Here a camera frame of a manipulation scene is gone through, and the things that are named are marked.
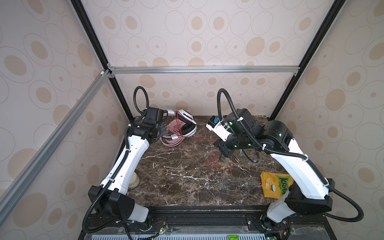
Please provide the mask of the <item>pink headset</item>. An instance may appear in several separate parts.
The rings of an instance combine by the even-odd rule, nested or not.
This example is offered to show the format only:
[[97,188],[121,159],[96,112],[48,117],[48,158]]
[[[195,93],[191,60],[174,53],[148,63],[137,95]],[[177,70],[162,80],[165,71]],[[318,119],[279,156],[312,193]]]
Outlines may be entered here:
[[161,137],[161,142],[166,147],[176,147],[182,143],[182,141],[185,139],[182,134],[181,127],[185,125],[184,122],[181,120],[175,119],[171,121],[167,126],[166,129],[168,133]]

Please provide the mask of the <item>white black headphones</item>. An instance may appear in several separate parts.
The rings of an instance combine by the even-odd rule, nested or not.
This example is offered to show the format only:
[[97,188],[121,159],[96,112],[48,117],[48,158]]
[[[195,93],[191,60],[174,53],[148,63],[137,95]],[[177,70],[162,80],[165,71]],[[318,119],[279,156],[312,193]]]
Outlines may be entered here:
[[175,119],[181,120],[182,122],[185,123],[185,125],[181,127],[183,137],[184,138],[192,137],[197,131],[197,123],[194,120],[194,116],[185,110],[178,110],[175,112],[176,112]]

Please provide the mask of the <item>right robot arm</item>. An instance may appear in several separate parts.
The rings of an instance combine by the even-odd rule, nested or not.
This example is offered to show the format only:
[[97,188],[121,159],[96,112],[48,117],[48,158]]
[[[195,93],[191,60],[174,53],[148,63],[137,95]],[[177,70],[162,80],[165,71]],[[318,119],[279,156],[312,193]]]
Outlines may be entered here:
[[[294,182],[261,217],[261,225],[271,229],[292,215],[323,215],[341,222],[359,222],[363,209],[351,198],[336,190],[334,181],[326,179],[316,165],[304,154],[292,132],[280,121],[268,121],[261,126],[247,109],[236,109],[227,90],[217,94],[218,116],[213,116],[207,128],[218,139],[214,145],[229,158],[236,150],[254,149],[278,161]],[[330,193],[342,198],[357,211],[357,216],[346,218],[332,215]]]

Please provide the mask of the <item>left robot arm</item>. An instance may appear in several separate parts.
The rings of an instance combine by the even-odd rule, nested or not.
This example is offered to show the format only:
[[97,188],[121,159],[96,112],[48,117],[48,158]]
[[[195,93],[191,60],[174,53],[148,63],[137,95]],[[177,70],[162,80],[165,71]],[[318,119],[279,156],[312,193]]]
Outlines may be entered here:
[[[140,113],[141,116],[125,130],[125,147],[112,170],[99,186],[92,186],[89,190],[92,203],[82,222],[86,234],[98,232],[116,221],[144,223],[148,218],[149,209],[137,204],[127,196],[127,192],[143,154],[151,144],[167,133],[163,124],[166,111],[146,105]],[[99,227],[90,228],[88,219],[93,211],[106,214],[112,219]]]

